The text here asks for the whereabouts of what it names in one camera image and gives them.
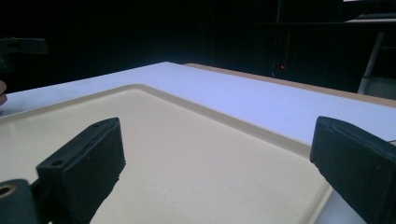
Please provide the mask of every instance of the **table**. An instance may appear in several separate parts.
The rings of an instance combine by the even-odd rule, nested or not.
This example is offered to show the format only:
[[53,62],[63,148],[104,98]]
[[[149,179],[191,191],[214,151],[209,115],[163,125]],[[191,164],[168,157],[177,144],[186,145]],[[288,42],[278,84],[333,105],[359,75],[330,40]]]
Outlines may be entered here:
[[[128,84],[152,88],[311,144],[318,116],[342,119],[384,140],[396,139],[396,102],[258,77],[199,64],[156,63],[44,88],[14,92],[8,116]],[[334,192],[318,223],[364,223]]]

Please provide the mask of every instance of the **white table surface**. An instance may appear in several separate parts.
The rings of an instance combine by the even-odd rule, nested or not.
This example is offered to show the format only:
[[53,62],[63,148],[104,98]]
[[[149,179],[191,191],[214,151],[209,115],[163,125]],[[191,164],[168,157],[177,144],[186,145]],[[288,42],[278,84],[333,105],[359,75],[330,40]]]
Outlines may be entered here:
[[[175,63],[157,63],[100,77],[14,92],[0,117],[72,100],[128,84],[160,91],[216,109],[311,145],[318,116],[341,119],[390,141],[396,139],[396,108],[374,105]],[[364,223],[334,192],[318,223]]]

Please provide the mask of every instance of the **cream plastic tray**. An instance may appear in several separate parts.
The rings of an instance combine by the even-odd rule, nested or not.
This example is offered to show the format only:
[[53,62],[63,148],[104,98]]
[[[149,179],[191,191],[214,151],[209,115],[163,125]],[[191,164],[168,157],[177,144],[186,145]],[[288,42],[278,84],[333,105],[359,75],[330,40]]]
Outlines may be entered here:
[[142,85],[1,118],[0,181],[32,183],[41,161],[112,117],[127,165],[92,223],[312,223],[331,192],[309,146]]

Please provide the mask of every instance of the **dark background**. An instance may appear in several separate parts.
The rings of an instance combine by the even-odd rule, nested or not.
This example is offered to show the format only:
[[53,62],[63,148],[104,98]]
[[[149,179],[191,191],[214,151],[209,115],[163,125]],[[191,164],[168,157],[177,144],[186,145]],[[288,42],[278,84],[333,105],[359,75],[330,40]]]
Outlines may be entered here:
[[[0,79],[14,92],[153,63],[201,63],[356,92],[383,28],[343,21],[395,11],[396,4],[278,3],[1,0],[0,37],[45,38],[49,54],[9,54],[14,71]],[[380,52],[374,73],[394,78],[396,38],[385,30],[388,48]]]

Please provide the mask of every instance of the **white tray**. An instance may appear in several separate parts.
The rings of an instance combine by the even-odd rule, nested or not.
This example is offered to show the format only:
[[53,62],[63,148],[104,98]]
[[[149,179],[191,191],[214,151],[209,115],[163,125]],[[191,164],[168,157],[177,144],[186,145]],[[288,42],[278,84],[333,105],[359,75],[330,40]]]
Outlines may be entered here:
[[41,161],[112,117],[127,165],[92,223],[313,223],[332,190],[309,146],[142,85],[1,118],[0,181],[32,183]]

